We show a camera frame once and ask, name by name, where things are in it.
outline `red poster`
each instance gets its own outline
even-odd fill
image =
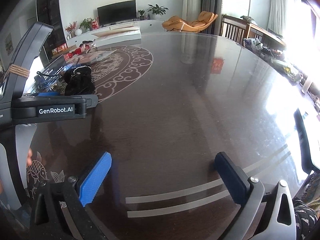
[[[212,62],[211,74],[220,74],[224,60],[222,58],[214,58]]]

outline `human hand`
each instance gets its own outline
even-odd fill
[[[32,157],[32,150],[31,150],[31,148],[29,148],[28,158],[27,158],[27,167],[29,167],[29,166],[32,165],[31,157]],[[2,187],[2,183],[1,183],[1,181],[0,181],[0,194],[1,194],[2,192],[3,192],[3,187]]]

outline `dark blue gripper pad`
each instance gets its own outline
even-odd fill
[[[111,167],[111,162],[111,154],[105,152],[90,171],[88,176],[84,179],[79,190],[79,199],[82,206],[92,202]]]
[[[214,166],[233,201],[244,206],[247,203],[250,190],[247,174],[240,167],[235,166],[225,152],[219,152],[215,156]]]

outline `dark wooden table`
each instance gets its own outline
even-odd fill
[[[293,113],[312,108],[266,62],[205,34],[108,50],[92,68],[100,103],[87,118],[38,124],[31,200],[39,180],[80,175],[101,151],[112,167],[87,210],[109,239],[217,239],[239,209],[212,166],[220,151],[295,195],[307,174]]]

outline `dark glass cabinet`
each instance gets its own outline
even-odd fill
[[[44,50],[50,61],[53,57],[52,50],[66,43],[60,17],[59,0],[36,0],[36,4],[38,21],[54,27],[44,43]]]

